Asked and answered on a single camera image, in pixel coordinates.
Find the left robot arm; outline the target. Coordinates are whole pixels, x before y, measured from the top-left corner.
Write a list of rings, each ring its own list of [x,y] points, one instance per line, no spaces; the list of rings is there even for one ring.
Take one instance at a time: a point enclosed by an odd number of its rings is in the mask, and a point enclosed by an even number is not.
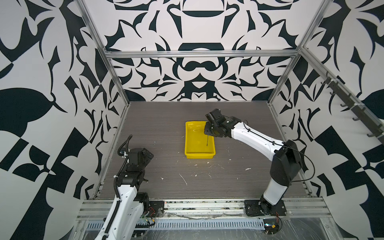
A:
[[[154,155],[145,148],[124,154],[125,162],[114,177],[115,198],[97,240],[129,240],[137,222],[150,208],[147,193],[139,188],[145,181],[145,168]]]

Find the small circuit board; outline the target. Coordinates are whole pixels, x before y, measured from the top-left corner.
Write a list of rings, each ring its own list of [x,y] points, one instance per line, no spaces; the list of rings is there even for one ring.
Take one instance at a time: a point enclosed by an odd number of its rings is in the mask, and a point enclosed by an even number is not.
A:
[[[275,235],[282,229],[283,222],[280,218],[275,219],[263,219],[264,233],[266,235]]]

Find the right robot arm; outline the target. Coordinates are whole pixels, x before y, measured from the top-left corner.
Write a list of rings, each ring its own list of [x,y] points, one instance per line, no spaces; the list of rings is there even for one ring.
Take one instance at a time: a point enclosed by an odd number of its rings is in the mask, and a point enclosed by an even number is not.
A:
[[[236,117],[224,116],[220,109],[212,110],[206,114],[206,118],[206,135],[240,141],[271,161],[271,180],[257,205],[250,206],[250,210],[259,210],[259,213],[248,215],[275,214],[278,204],[304,165],[297,145],[291,140],[284,142],[269,137]]]

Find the yellow plastic bin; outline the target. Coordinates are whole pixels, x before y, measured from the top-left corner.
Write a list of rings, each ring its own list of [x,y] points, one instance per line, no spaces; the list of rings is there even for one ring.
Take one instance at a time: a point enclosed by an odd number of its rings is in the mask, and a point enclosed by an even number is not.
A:
[[[204,134],[205,121],[186,122],[185,155],[188,159],[212,159],[216,155],[214,137]]]

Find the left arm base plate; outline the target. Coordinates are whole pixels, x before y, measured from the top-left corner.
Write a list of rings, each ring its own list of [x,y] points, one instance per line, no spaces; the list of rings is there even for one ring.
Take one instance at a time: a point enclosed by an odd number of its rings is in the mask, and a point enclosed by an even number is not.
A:
[[[165,202],[164,201],[149,201],[144,205],[143,216],[146,218],[156,218],[164,214]]]

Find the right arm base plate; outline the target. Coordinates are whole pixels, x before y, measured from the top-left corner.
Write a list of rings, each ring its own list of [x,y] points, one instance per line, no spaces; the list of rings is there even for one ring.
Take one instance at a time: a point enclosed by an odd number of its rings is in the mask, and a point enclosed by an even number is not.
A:
[[[276,205],[270,204],[266,200],[245,200],[245,213],[248,217],[257,216],[285,216],[287,209],[282,200]]]

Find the aluminium frame crossbar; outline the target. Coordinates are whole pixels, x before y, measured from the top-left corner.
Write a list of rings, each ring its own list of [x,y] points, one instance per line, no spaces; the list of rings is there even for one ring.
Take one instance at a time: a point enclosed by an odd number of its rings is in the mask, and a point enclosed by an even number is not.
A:
[[[224,50],[224,51],[105,51],[108,59],[123,58],[210,58],[210,57],[292,57],[297,50]]]

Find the aluminium front rail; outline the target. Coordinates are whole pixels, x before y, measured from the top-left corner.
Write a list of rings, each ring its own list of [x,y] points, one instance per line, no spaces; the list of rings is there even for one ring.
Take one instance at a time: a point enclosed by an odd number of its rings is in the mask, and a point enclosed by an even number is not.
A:
[[[164,201],[165,211],[160,217],[199,219],[214,217],[247,217],[246,199],[169,199]],[[283,202],[288,218],[330,218],[332,215],[322,198],[285,198]],[[84,201],[76,217],[80,220],[103,220],[107,217],[113,200]]]

